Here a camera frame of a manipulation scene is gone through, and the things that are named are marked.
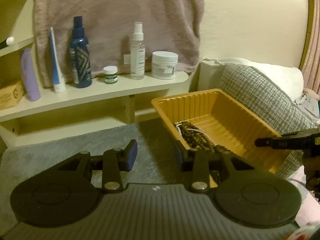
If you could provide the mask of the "person right hand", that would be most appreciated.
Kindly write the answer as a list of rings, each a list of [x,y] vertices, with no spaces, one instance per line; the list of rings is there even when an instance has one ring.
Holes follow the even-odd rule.
[[[319,201],[319,151],[303,151],[303,166],[306,176],[306,188],[313,192],[315,198]]]

